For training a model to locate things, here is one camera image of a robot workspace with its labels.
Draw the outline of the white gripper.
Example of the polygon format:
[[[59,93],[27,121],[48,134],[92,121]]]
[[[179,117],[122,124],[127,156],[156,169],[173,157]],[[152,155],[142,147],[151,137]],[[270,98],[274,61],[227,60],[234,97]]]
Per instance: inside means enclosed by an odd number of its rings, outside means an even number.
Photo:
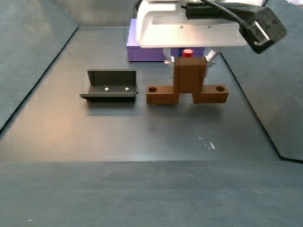
[[[171,48],[245,46],[239,25],[223,19],[189,20],[186,4],[199,0],[142,0],[138,9],[136,40],[142,48],[163,48],[165,64],[174,66]],[[207,66],[215,64],[218,49],[206,54]]]

